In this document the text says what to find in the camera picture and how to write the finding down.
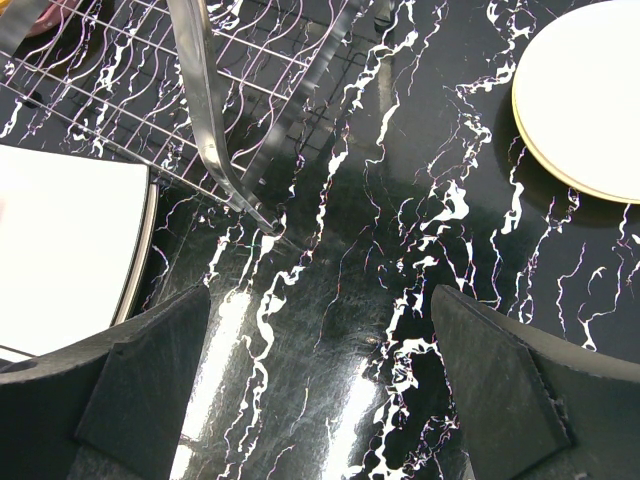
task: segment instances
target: wire grid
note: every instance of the wire grid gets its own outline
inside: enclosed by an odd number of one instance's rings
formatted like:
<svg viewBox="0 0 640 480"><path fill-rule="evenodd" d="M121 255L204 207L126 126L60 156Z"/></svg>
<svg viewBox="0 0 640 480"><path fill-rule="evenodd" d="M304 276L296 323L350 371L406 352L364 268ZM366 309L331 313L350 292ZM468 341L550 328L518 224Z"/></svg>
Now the wire grid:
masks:
<svg viewBox="0 0 640 480"><path fill-rule="evenodd" d="M59 117L68 125L63 142L73 153L104 158L110 151L228 201L198 156L165 0L85 0L77 9L51 3L66 20L23 42L2 79L6 89L39 107L30 129ZM225 131L239 177L318 53L340 5L314 3L314 20L304 10L303 0L208 5L228 87Z"/></svg>

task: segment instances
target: curved metal strip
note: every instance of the curved metal strip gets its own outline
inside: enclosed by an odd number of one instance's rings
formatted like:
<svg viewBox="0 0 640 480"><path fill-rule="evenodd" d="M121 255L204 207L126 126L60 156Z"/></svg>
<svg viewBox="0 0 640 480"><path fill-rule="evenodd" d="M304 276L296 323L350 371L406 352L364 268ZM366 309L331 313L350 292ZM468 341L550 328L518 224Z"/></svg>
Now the curved metal strip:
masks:
<svg viewBox="0 0 640 480"><path fill-rule="evenodd" d="M215 181L232 196L236 207L272 232L275 216L236 176L229 160L222 120L221 82L214 53L214 36L204 0L167 0L178 49L185 96L198 152Z"/></svg>

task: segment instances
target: marble surface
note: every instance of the marble surface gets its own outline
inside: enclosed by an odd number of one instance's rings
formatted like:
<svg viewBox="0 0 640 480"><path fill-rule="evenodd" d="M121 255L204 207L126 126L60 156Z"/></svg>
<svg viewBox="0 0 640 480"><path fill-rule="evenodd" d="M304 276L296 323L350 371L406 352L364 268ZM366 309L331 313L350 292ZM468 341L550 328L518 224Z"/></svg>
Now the marble surface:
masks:
<svg viewBox="0 0 640 480"><path fill-rule="evenodd" d="M173 478L473 478L429 318L439 283L640 362L640 211L550 176L510 109L528 42L585 3L404 0L384 35L369 5L258 190L282 237L164 189L139 309L196 282L213 302ZM115 61L101 48L86 88ZM125 70L114 95L132 85ZM2 143L112 155L6 89L0 105ZM141 152L158 148L145 138Z"/></svg>

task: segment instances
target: metal frame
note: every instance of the metal frame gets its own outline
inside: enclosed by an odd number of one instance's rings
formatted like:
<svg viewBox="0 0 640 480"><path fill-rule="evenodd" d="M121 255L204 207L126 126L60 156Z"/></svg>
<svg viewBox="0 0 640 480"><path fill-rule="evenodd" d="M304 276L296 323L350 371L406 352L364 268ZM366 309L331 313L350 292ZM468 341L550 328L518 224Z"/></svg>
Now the metal frame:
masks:
<svg viewBox="0 0 640 480"><path fill-rule="evenodd" d="M0 48L4 48L4 51L0 51L0 64L3 61L7 62L0 85L31 104L41 107L47 114L54 114L63 119L77 132L99 140L105 148L114 153L145 163L160 174L195 188L208 197L226 202L236 210L245 210L256 218L263 230L272 232L278 228L277 219L265 210L253 193L253 188L259 183L274 152L300 114L340 41L349 30L360 8L361 0L338 0L340 4L335 9L329 3L331 20L324 26L324 33L315 41L308 39L311 20L302 15L302 0L294 4L297 10L287 11L281 10L279 3L274 0L246 0L251 8L256 10L253 19L230 30L225 29L225 25L220 21L223 15L216 16L207 11L205 0L166 0L168 10L164 8L165 0L126 0L117 6L107 21L100 18L102 2L98 0L86 0L86 8L82 9L80 6L75 9L67 7L59 0L49 0L61 9L70 10L71 14L39 52L29 54L24 59L12 58L14 51L7 45L17 46L20 42L16 43L16 33L11 28L11 16L7 14L12 10L18 12L20 4L31 5L33 8L34 4L42 4L43 1L13 0L10 8L0 17ZM140 11L140 15L136 17L137 23L133 25L136 28L118 24L125 6L131 11ZM274 16L280 24L279 28L268 30L262 27L269 17ZM179 60L184 83L183 94L189 107L188 114L193 131L189 129L189 118L182 123L176 121L167 127L158 121L157 112L135 112L131 108L130 99L118 102L96 94L94 85L83 83L88 82L88 77L71 78L68 75L60 75L54 67L62 60L58 58L58 53L53 52L61 43L65 30L74 17L80 19L83 29L85 25L104 29L105 43L109 35L115 39L125 39L128 45L140 45L138 48L148 51L149 57L155 55L156 63L159 63L159 56L164 56L167 64L176 64L176 60ZM144 26L145 22L155 22L154 24L159 26L159 31L151 30L148 39L137 34L137 27ZM247 32L255 33L260 29L264 30L264 39L258 45ZM175 38L178 39L175 46L171 42L173 36L169 35L169 30L173 30ZM217 55L214 40L224 41ZM292 51L283 53L283 43L287 46L291 43ZM231 57L232 51L235 49L237 52L239 48L244 49L249 56L249 62L243 65L241 72L235 73L232 71L233 65L227 65L227 57ZM78 49L67 55L68 60L72 61L77 55ZM143 92L149 90L152 82L159 80L157 70L156 65L154 78L148 81L142 89ZM271 84L264 85L260 79L269 76L272 77ZM224 84L229 81L231 89L225 95ZM58 84L63 87L63 93L54 90L58 97L49 104L40 101L36 95L45 84ZM58 107L62 96L69 94L77 95L84 100L78 103L77 112L62 112ZM249 100L251 96L257 96L257 99ZM233 101L240 103L240 109L225 130L223 110L227 110L225 119L228 119L227 107ZM84 120L83 115L86 117L87 112L91 112L91 104L111 110L108 118L103 120L103 125L114 125L111 131L106 131L106 128L91 128L86 125L86 121L81 121ZM243 109L249 104L253 109L252 113L256 111L257 115L262 114L258 123L268 123L268 126L263 128L264 135L254 145L229 155L225 133L233 133L244 114ZM127 131L126 141L114 138L117 136L114 132L123 128L123 123L134 125ZM144 135L160 138L153 145L151 152L148 151L148 145L136 148L137 139ZM180 158L177 165L168 167L166 155L171 155L172 151L178 151Z"/></svg>

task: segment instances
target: metal dish rack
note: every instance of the metal dish rack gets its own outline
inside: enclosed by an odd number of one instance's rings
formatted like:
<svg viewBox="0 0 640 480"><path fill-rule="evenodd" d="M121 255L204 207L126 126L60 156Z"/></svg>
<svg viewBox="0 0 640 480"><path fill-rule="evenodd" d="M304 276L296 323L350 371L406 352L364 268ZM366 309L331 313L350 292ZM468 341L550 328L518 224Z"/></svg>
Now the metal dish rack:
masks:
<svg viewBox="0 0 640 480"><path fill-rule="evenodd" d="M110 150L247 211L265 231L278 228L253 189L350 29L360 0L308 2L313 20L303 0L85 0L77 8L48 1L71 14L17 52L0 50L2 88L43 117L62 119L74 151L104 157ZM185 66L193 67L198 53L205 80L194 83ZM207 78L207 67L216 64ZM206 98L197 85L207 82L219 99L209 105L216 118L208 127L196 118L197 100ZM198 121L222 139L214 148L217 165L202 155L208 145L203 135L194 136Z"/></svg>

